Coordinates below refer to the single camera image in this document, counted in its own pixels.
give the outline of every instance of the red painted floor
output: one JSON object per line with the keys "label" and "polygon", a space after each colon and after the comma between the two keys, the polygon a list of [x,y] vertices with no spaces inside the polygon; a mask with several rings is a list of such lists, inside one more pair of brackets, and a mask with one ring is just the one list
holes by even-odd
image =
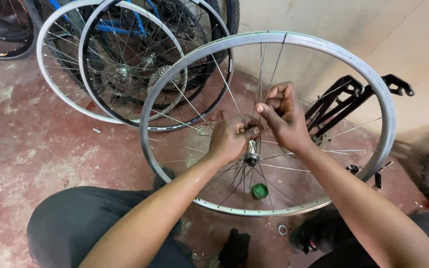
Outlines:
{"label": "red painted floor", "polygon": [[[236,94],[244,94],[250,84],[252,80],[247,75],[236,72],[231,88]],[[217,110],[210,114],[211,121],[219,119],[220,111],[232,111],[228,101],[226,95]],[[344,122],[341,127],[351,125]],[[188,131],[190,129],[185,128],[156,135],[180,141]],[[363,144],[365,148],[366,143],[375,144],[377,138],[359,128],[346,140],[329,146],[337,148],[347,144],[353,148],[356,144]],[[202,148],[206,142],[199,142],[198,146]],[[154,151],[161,154],[163,148],[154,146]],[[167,152],[170,151],[163,151],[165,161],[174,160],[175,154]],[[381,194],[405,213],[425,202],[412,181],[416,179],[415,168],[418,165],[410,159],[408,152],[397,149],[388,159],[394,164],[382,172]],[[153,177],[142,154],[137,130],[89,118],[69,107],[52,92],[40,75],[34,55],[22,61],[0,62],[1,268],[36,267],[28,254],[26,226],[35,206],[49,195],[84,185],[122,190],[150,189]],[[272,180],[285,180],[281,173],[275,178]],[[282,191],[292,188],[286,183],[283,185]],[[206,191],[202,193],[206,199],[215,198],[218,193],[216,187]],[[233,204],[239,198],[235,196]],[[274,205],[286,205],[282,198],[274,199]],[[246,218],[216,213],[192,204],[183,216],[179,239],[190,245],[198,256],[210,256],[220,251],[229,230],[237,228],[251,235],[247,267],[302,268],[314,262],[321,253],[308,256],[299,253],[289,246],[288,235],[280,235],[277,227],[283,224],[295,228],[304,217]],[[210,259],[206,258],[195,261],[195,264],[201,268],[209,262]]]}

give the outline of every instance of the wall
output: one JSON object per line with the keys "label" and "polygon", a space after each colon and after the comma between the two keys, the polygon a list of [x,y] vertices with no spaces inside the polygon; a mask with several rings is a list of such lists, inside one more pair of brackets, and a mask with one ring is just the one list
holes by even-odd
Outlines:
{"label": "wall", "polygon": [[[240,0],[240,10],[239,33],[278,30],[314,35],[353,52],[379,75],[393,73],[409,82],[416,96],[393,96],[396,139],[416,152],[429,150],[429,0]],[[253,53],[259,54],[259,48],[235,50],[235,67],[257,77],[259,57]],[[265,64],[275,64],[278,53],[279,48],[271,46]],[[301,97],[312,101],[346,74],[365,82],[330,56],[289,48],[283,51],[273,83],[291,80]],[[378,115],[378,102],[371,98],[349,119],[361,124]],[[366,127],[379,133],[381,123]]]}

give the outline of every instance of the left hand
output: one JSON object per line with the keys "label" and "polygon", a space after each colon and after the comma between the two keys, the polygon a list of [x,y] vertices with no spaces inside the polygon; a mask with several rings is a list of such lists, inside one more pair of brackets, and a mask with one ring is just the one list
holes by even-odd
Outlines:
{"label": "left hand", "polygon": [[225,166],[237,161],[247,148],[248,142],[261,133],[259,119],[243,115],[224,119],[214,128],[211,135],[210,150],[206,156]]}

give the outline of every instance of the green container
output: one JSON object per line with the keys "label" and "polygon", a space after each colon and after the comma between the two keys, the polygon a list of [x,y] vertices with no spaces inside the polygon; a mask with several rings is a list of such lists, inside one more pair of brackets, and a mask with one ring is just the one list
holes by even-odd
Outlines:
{"label": "green container", "polygon": [[263,199],[267,196],[267,186],[262,183],[258,183],[251,188],[251,194],[256,199]]}

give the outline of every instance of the forearm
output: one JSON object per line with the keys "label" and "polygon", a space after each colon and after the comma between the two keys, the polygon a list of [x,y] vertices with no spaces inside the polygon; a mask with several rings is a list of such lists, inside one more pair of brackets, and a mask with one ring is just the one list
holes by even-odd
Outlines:
{"label": "forearm", "polygon": [[381,267],[429,267],[429,238],[401,210],[317,146],[297,154]]}
{"label": "forearm", "polygon": [[219,170],[203,158],[123,216],[97,242],[79,268],[143,268],[183,212]]}

